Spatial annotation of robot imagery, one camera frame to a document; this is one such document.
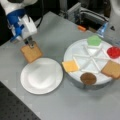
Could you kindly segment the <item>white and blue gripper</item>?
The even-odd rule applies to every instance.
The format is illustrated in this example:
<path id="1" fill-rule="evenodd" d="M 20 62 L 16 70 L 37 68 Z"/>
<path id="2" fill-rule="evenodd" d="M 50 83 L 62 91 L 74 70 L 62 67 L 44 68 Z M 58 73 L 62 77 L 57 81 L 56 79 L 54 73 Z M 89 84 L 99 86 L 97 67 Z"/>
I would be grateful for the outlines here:
<path id="1" fill-rule="evenodd" d="M 28 16 L 24 8 L 7 6 L 4 8 L 9 27 L 13 36 L 10 41 L 27 41 L 30 48 L 34 48 L 35 41 L 32 35 L 37 33 L 37 28 L 33 20 Z"/>

